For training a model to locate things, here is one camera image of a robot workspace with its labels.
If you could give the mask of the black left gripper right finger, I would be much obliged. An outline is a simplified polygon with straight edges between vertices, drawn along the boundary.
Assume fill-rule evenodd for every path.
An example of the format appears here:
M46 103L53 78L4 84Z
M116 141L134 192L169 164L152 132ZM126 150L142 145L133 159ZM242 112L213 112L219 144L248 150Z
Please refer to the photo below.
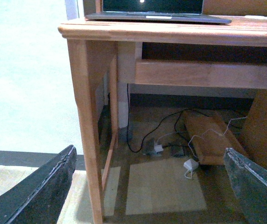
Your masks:
M267 224L267 170L233 148L226 148L224 165L248 223Z

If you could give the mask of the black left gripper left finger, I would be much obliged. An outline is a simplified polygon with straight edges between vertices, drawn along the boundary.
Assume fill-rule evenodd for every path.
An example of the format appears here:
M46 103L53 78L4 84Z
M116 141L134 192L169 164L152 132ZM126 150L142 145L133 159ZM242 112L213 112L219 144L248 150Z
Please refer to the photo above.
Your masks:
M57 223L71 187L77 150L69 145L0 196L0 224Z

